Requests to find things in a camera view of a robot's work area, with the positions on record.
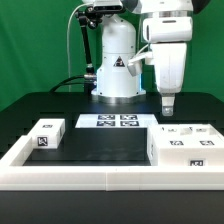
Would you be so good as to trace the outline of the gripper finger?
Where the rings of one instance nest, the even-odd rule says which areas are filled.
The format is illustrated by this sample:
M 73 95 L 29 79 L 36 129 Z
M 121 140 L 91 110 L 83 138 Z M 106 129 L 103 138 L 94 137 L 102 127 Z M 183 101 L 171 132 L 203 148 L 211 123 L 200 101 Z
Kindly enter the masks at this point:
M 164 116 L 172 116 L 175 102 L 174 94 L 163 94 L 162 95 L 162 114 Z

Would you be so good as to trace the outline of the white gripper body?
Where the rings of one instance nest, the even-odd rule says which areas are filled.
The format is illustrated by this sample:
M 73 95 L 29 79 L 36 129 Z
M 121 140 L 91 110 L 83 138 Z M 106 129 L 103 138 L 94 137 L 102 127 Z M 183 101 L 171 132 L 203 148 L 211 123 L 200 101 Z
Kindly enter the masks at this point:
M 143 21 L 143 38 L 152 50 L 157 90 L 161 94 L 181 91 L 192 25 L 191 17 L 159 17 Z

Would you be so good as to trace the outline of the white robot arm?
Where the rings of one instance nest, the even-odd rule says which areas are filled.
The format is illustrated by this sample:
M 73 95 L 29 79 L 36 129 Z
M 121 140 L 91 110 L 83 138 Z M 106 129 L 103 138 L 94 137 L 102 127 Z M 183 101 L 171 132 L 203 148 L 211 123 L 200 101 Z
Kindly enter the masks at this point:
M 102 26 L 102 64 L 93 98 L 116 104 L 143 97 L 142 65 L 152 65 L 162 114 L 171 116 L 183 84 L 192 16 L 211 0 L 82 1 L 87 5 L 87 24 Z

